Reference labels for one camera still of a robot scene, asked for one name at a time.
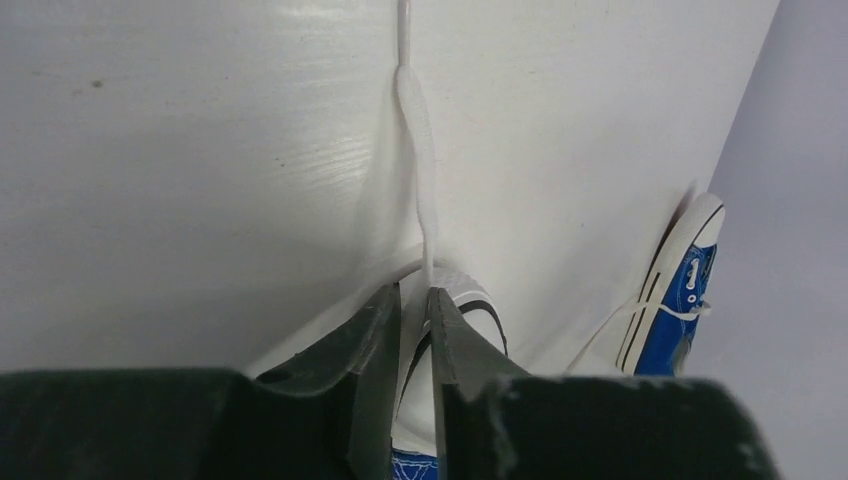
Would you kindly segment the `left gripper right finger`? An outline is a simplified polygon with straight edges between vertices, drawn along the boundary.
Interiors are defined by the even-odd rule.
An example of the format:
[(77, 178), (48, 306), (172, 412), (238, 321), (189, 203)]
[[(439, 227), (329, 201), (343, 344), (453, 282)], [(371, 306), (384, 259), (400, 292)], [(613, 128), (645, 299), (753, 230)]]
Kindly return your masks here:
[(546, 378), (517, 368), (497, 373), (474, 397), (465, 415), (465, 450), (448, 450), (440, 478), (779, 475), (746, 409), (717, 383), (662, 377)]

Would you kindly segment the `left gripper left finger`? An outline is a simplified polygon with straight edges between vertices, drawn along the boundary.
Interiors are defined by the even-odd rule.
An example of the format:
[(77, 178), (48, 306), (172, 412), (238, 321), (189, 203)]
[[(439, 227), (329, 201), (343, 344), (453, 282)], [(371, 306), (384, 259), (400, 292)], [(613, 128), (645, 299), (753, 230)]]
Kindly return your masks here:
[(400, 290), (250, 378), (217, 368), (1, 378), (5, 479), (387, 479)]

